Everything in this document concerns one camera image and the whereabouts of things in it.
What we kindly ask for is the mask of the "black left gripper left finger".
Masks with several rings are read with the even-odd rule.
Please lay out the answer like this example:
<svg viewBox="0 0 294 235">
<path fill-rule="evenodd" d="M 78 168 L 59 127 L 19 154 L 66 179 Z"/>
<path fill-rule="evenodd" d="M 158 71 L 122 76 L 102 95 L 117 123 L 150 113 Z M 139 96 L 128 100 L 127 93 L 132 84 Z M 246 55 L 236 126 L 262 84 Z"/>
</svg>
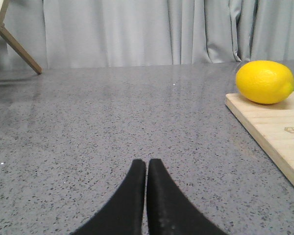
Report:
<svg viewBox="0 0 294 235">
<path fill-rule="evenodd" d="M 110 200 L 74 235 L 140 235 L 145 201 L 146 163 L 133 160 Z"/>
</svg>

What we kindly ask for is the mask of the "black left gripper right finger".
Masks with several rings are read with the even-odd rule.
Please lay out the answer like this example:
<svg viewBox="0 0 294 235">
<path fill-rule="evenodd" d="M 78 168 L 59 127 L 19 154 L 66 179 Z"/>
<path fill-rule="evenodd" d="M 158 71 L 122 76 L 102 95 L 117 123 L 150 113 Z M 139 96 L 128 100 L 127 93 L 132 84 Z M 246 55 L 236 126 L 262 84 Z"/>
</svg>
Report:
<svg viewBox="0 0 294 235">
<path fill-rule="evenodd" d="M 150 235 L 224 235 L 182 193 L 161 159 L 149 161 L 147 220 Z"/>
</svg>

